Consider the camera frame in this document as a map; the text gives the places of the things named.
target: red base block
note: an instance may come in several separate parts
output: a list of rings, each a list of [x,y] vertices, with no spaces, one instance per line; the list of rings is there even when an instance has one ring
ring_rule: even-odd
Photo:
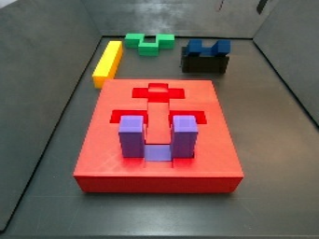
[[[147,89],[150,83],[159,83],[159,95],[152,87],[152,93],[144,92],[135,97],[134,89]],[[160,88],[163,84],[169,84],[169,90],[166,89],[169,92],[170,89],[179,89],[174,91],[179,91],[181,97],[165,94]],[[122,114],[135,112],[144,116],[151,114],[147,111],[150,98],[143,98],[147,94],[152,96],[152,104],[162,102],[160,99],[167,102],[167,97],[170,98],[167,120],[174,115],[187,115],[189,112],[197,116],[198,142],[194,159],[146,162],[143,159],[122,157],[115,112]],[[233,192],[243,179],[243,172],[211,81],[156,79],[107,81],[74,176],[86,192]]]

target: green block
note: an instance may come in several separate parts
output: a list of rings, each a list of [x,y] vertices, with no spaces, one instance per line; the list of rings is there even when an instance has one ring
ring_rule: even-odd
[[[158,42],[140,42],[139,43],[139,52],[140,51],[159,52],[159,43]]]
[[[143,39],[144,39],[144,34],[127,34],[124,37],[124,45],[128,48],[138,48],[139,43],[143,41]]]
[[[160,49],[173,49],[175,47],[175,35],[173,34],[158,34],[156,41]]]
[[[158,51],[139,51],[140,56],[159,56]]]

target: gray floor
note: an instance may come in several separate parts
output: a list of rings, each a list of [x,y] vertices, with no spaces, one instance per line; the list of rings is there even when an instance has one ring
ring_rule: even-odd
[[[6,236],[319,235],[319,133],[251,40],[234,40],[225,76],[186,75],[181,47],[124,51],[118,78],[211,78],[246,178],[231,195],[84,194],[71,176],[99,91],[91,74],[66,109]],[[215,40],[206,40],[211,45]]]

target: yellow bar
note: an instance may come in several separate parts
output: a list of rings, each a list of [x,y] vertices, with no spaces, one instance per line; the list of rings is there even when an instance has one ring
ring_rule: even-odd
[[[92,75],[95,88],[100,89],[104,81],[115,77],[122,55],[122,41],[110,41]]]

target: gray wall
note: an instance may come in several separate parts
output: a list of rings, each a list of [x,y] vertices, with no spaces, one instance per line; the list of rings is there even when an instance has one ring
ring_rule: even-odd
[[[3,231],[102,36],[80,0],[18,1],[0,22]]]
[[[281,0],[254,42],[319,124],[318,10],[319,1]]]
[[[103,35],[142,32],[254,38],[278,0],[83,0]]]
[[[14,3],[16,0],[0,0],[0,8],[6,7],[8,4]]]

